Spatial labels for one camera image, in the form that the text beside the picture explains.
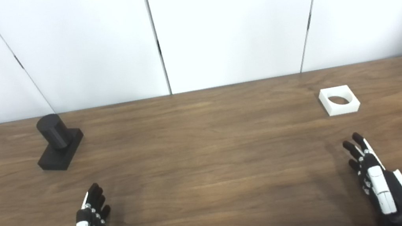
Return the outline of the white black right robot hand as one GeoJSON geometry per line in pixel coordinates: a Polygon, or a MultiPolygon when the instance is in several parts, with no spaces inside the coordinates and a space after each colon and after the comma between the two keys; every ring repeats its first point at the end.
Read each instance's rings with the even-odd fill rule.
{"type": "Polygon", "coordinates": [[[382,164],[367,139],[354,132],[352,140],[342,143],[353,157],[348,164],[374,208],[378,226],[402,226],[402,174],[382,164]]]}

